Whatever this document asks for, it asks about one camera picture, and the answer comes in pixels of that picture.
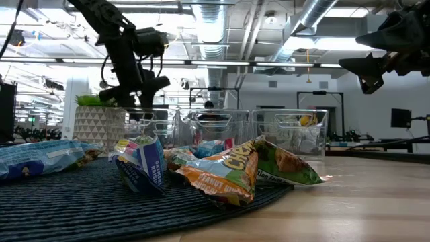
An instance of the snack bag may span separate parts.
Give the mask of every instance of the snack bag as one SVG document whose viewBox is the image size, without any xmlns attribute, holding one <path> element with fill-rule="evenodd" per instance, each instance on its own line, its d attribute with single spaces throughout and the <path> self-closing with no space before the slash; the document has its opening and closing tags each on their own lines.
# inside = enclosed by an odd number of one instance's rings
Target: snack bag
<svg viewBox="0 0 430 242">
<path fill-rule="evenodd" d="M 234 139 L 229 138 L 224 141 L 221 140 L 212 140 L 212 141 L 201 141 L 194 152 L 194 156 L 197 158 L 205 158 L 220 152 L 223 152 L 227 149 L 231 149 L 234 147 Z"/>
<path fill-rule="evenodd" d="M 198 160 L 193 152 L 189 148 L 179 147 L 164 151 L 164 158 L 167 162 L 167 168 L 172 171 L 176 171 L 182 165 L 185 165 L 187 161 Z"/>
<path fill-rule="evenodd" d="M 120 140 L 111 161 L 115 162 L 122 181 L 133 191 L 145 194 L 163 194 L 163 148 L 155 139 L 137 138 Z"/>
<path fill-rule="evenodd" d="M 170 159 L 179 167 L 176 173 L 212 199 L 237 206 L 253 200 L 258 161 L 253 140 L 204 159 L 183 158 Z"/>
<path fill-rule="evenodd" d="M 263 182 L 312 185 L 323 183 L 313 168 L 297 155 L 265 140 L 256 140 L 257 180 Z"/>
<path fill-rule="evenodd" d="M 0 180 L 77 169 L 96 159 L 102 150 L 103 147 L 98 144 L 75 140 L 4 147 L 0 149 Z"/>
</svg>

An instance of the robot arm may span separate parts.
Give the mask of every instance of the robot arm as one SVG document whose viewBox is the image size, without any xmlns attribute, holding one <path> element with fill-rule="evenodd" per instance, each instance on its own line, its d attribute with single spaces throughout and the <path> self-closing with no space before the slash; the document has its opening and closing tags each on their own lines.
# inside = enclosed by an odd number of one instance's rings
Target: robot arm
<svg viewBox="0 0 430 242">
<path fill-rule="evenodd" d="M 119 86 L 101 91 L 102 101 L 114 98 L 119 106 L 136 107 L 131 93 L 141 92 L 140 105 L 153 106 L 155 93 L 170 85 L 167 77 L 155 77 L 152 71 L 144 70 L 136 61 L 137 56 L 159 57 L 164 53 L 167 39 L 154 28 L 136 30 L 120 11 L 106 0 L 68 0 L 73 4 L 99 34 L 96 45 L 104 44 L 111 59 Z"/>
<path fill-rule="evenodd" d="M 364 94 L 372 94 L 384 84 L 385 72 L 396 71 L 404 76 L 420 71 L 430 76 L 430 0 L 392 12 L 378 31 L 355 40 L 387 51 L 382 58 L 370 54 L 339 61 L 343 68 L 359 76 Z"/>
</svg>

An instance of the blue snack bag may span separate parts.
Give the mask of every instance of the blue snack bag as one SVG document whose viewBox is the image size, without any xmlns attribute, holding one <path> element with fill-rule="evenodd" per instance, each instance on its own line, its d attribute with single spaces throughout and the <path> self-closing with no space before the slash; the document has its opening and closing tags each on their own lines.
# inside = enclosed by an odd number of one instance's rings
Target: blue snack bag
<svg viewBox="0 0 430 242">
<path fill-rule="evenodd" d="M 212 155 L 216 155 L 218 153 L 221 153 L 233 147 L 234 147 L 233 138 L 229 138 L 224 141 L 221 141 L 221 140 L 202 141 L 197 145 L 196 151 L 194 152 L 194 156 L 199 159 L 203 159 L 206 157 L 210 157 Z"/>
<path fill-rule="evenodd" d="M 75 140 L 54 140 L 0 149 L 0 180 L 77 169 L 96 159 L 102 147 Z"/>
<path fill-rule="evenodd" d="M 120 140 L 115 146 L 111 161 L 115 162 L 121 178 L 133 192 L 162 194 L 163 170 L 167 166 L 163 157 L 163 146 L 155 138 Z"/>
</svg>

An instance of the placemat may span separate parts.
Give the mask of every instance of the placemat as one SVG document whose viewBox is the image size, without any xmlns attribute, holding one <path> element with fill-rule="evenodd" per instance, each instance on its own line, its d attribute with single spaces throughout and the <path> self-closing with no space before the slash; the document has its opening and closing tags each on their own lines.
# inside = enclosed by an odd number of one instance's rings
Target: placemat
<svg viewBox="0 0 430 242">
<path fill-rule="evenodd" d="M 129 191 L 114 164 L 0 184 L 0 241 L 131 241 L 183 231 L 261 208 L 292 187 L 258 189 L 252 203 L 216 207 L 197 189 L 164 176 L 166 196 Z"/>
</svg>

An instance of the ceiling duct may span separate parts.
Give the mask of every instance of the ceiling duct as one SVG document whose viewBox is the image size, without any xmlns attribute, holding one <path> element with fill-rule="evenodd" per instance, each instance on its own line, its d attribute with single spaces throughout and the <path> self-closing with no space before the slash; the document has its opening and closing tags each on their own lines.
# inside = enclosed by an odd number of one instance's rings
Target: ceiling duct
<svg viewBox="0 0 430 242">
<path fill-rule="evenodd" d="M 288 18 L 284 28 L 284 44 L 276 51 L 269 61 L 284 63 L 293 55 L 295 50 L 289 49 L 288 39 L 293 35 L 311 36 L 316 33 L 316 26 L 338 0 L 307 0 L 303 11 Z M 259 71 L 265 74 L 275 74 L 279 68 Z"/>
<path fill-rule="evenodd" d="M 192 5 L 192 9 L 197 21 L 197 38 L 199 42 L 214 45 L 200 46 L 200 54 L 202 59 L 210 60 L 224 60 L 226 49 L 221 46 L 224 41 L 226 32 L 226 16 L 227 6 L 224 5 Z M 207 86 L 208 87 L 222 87 L 222 81 L 226 78 L 226 69 L 209 68 Z M 223 101 L 220 98 L 219 91 L 209 91 L 208 98 L 216 106 L 222 106 Z"/>
</svg>

